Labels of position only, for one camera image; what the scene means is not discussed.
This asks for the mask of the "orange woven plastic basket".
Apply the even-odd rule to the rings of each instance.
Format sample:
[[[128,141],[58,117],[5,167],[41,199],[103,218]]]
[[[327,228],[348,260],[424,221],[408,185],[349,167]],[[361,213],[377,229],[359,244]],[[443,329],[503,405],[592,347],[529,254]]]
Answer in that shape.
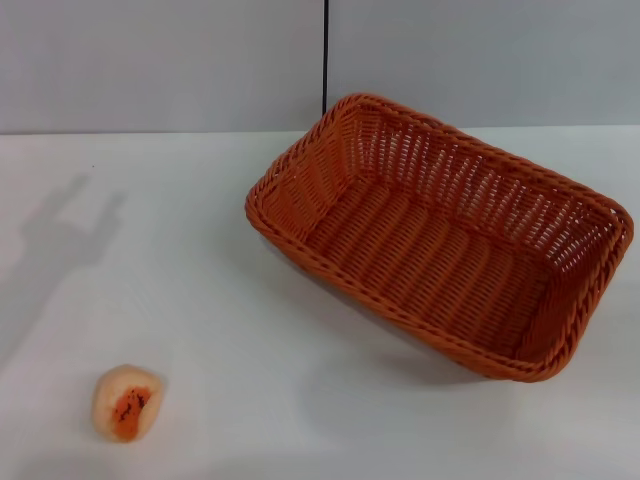
[[[388,99],[339,100],[249,191],[293,263],[469,370],[571,360],[634,234],[614,200]]]

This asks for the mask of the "cream bun with orange filling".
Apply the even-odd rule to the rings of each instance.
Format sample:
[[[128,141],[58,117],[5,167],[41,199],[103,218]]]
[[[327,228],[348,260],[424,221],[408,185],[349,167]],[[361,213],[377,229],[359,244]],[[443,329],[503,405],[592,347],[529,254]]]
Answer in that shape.
[[[115,443],[142,439],[154,425],[164,399],[164,382],[149,370],[120,365],[96,383],[92,401],[95,430]]]

